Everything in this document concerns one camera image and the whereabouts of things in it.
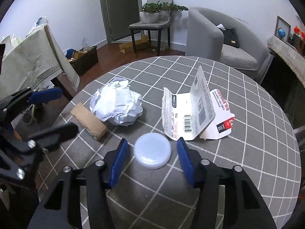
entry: door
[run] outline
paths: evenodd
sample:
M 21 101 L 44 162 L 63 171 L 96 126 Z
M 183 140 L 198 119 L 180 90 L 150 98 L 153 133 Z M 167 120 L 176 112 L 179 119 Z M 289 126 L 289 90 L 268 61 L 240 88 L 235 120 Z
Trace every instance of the door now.
M 106 0 L 112 40 L 130 36 L 128 26 L 139 22 L 138 0 Z

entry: potted plant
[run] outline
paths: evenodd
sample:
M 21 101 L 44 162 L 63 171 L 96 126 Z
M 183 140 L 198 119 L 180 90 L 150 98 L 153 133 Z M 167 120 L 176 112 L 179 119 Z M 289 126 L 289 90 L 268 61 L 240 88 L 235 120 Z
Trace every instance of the potted plant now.
M 158 3 L 145 3 L 142 6 L 142 12 L 140 12 L 140 18 L 142 23 L 151 24 L 156 23 L 159 19 L 161 7 Z
M 181 11 L 187 11 L 188 8 L 185 6 L 179 6 L 175 3 L 161 3 L 160 4 L 160 16 L 159 19 L 164 21 L 164 20 L 168 20 L 169 16 L 170 16 L 170 12 L 174 11 L 174 12 L 181 12 Z

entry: blue gripper pad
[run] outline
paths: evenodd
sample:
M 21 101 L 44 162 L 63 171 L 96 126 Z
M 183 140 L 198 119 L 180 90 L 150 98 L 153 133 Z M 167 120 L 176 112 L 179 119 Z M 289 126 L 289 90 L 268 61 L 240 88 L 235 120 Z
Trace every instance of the blue gripper pad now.
M 53 88 L 44 91 L 34 92 L 29 98 L 29 103 L 36 105 L 52 100 L 57 100 L 62 96 L 62 94 L 63 91 L 60 88 Z
M 119 181 L 121 171 L 123 169 L 123 165 L 127 157 L 128 147 L 129 146 L 127 140 L 122 139 L 118 148 L 116 149 L 117 155 L 111 166 L 110 172 L 109 185 L 111 188 L 113 188 Z
M 194 187 L 194 170 L 201 161 L 201 157 L 198 151 L 189 149 L 181 137 L 177 141 L 177 152 L 179 155 L 180 164 L 182 166 L 185 178 L 187 182 Z

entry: round table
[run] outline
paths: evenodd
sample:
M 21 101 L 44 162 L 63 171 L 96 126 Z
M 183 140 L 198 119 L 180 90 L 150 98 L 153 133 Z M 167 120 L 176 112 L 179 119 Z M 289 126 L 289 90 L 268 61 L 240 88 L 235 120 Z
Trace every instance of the round table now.
M 206 141 L 197 137 L 186 142 L 188 147 L 218 166 L 243 166 L 263 196 L 277 228 L 284 225 L 295 207 L 301 178 L 298 144 L 286 115 L 275 100 L 246 75 L 219 62 L 198 57 L 143 59 L 116 68 L 88 84 L 54 124 L 74 122 L 80 133 L 75 139 L 61 144 L 59 150 L 48 154 L 47 160 L 41 163 L 39 196 L 42 197 L 64 166 L 86 167 L 114 150 L 121 138 L 125 138 L 131 146 L 131 154 L 118 184 L 107 194 L 116 227 L 189 228 L 199 191 L 185 181 L 176 141 L 170 140 L 171 158 L 158 170 L 140 166 L 133 157 L 132 147 L 144 133 L 163 133 L 163 87 L 172 93 L 189 92 L 199 65 L 210 90 L 219 89 L 229 101 L 235 120 L 229 136 Z M 129 127 L 108 125 L 109 132 L 95 140 L 70 111 L 79 102 L 89 108 L 91 96 L 114 77 L 130 80 L 130 89 L 142 95 L 143 114 Z M 81 193 L 83 227 L 88 228 L 85 188 Z M 222 223 L 223 211 L 224 187 L 220 187 L 216 226 Z

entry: white tablecloth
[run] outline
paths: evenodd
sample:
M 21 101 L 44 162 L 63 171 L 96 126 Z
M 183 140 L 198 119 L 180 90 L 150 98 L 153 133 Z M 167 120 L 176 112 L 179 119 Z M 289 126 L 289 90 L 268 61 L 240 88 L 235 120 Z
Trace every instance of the white tablecloth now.
M 31 86 L 45 87 L 50 80 L 64 72 L 74 90 L 79 75 L 67 61 L 49 26 L 28 36 L 2 61 L 0 99 Z

